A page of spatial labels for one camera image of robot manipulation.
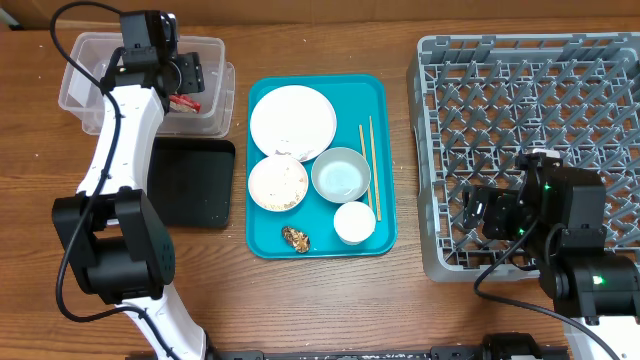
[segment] transparent container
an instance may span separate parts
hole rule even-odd
[[[101,79],[113,51],[123,46],[120,33],[82,33],[71,50],[71,58]],[[189,96],[201,104],[198,114],[169,112],[158,130],[159,135],[192,135],[221,138],[229,132],[235,94],[235,70],[225,62],[224,43],[220,39],[181,36],[180,54],[200,55],[205,91]],[[82,130],[98,135],[102,128],[104,104],[100,90],[80,72],[67,64],[62,78],[58,104],[82,120]]]

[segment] wood grain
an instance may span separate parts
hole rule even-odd
[[[237,149],[229,226],[170,229],[175,283],[192,317],[222,350],[424,349],[477,343],[485,332],[498,331],[530,332],[543,344],[564,344],[560,323],[483,301],[471,284],[434,283],[422,271],[405,72],[418,39],[429,34],[638,30],[639,18],[183,28],[183,34],[222,38],[237,71],[228,136]],[[70,50],[78,34],[61,32],[62,44]],[[56,102],[65,64],[48,33],[5,33],[0,48],[0,358],[121,359],[149,350],[125,316],[75,324],[57,311],[54,283],[62,248],[51,206],[74,193],[97,138],[85,135],[80,121]],[[368,73],[385,85],[398,241],[374,258],[256,258],[244,242],[248,92],[268,76],[327,73]],[[73,278],[66,284],[75,312],[106,308],[82,294]],[[535,281],[486,288],[550,305]]]

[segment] teal tray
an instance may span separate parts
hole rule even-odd
[[[258,81],[249,93],[249,119],[258,101],[269,91],[286,85],[304,85],[316,89],[329,99],[336,111],[338,129],[332,147],[348,147],[361,153],[358,125],[362,124],[367,147],[367,161],[372,167],[369,136],[369,116],[373,120],[376,140],[376,160],[382,221],[376,224],[373,235],[359,245],[344,244],[333,229],[333,215],[339,204],[323,199],[311,184],[311,167],[304,167],[309,175],[309,190],[302,202],[287,212],[271,212],[259,207],[247,190],[247,245],[254,254],[265,259],[298,259],[319,257],[382,255],[389,251],[398,237],[396,197],[393,189],[389,120],[384,86],[370,75],[329,75],[266,78]],[[253,167],[265,155],[258,149],[249,132],[247,136],[247,179]],[[373,176],[371,191],[374,196]],[[367,202],[367,196],[361,201]],[[311,240],[311,249],[297,253],[281,235],[284,226],[303,231]]]

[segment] wire dish rack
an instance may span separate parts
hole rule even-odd
[[[560,152],[607,186],[607,250],[640,266],[640,33],[427,36],[407,71],[424,270],[474,281],[509,243],[462,227],[467,185],[519,188],[517,153]],[[520,251],[516,263],[531,262]],[[490,277],[537,277],[512,264]]]

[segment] wooden chopstick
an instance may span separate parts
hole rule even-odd
[[[362,124],[360,124],[359,127],[360,127],[360,146],[362,146],[362,157],[364,157],[364,159],[367,160],[367,148],[365,148],[364,146],[364,135],[362,133]],[[373,210],[373,201],[371,200],[371,179],[369,179],[369,184],[367,185],[367,197],[369,199],[369,208]]]
[[[373,138],[373,120],[369,115],[369,132],[371,133],[371,158],[373,159],[373,185],[376,187],[376,210],[378,213],[378,221],[382,221],[380,214],[380,191],[378,191],[378,165],[376,163],[376,141]]]

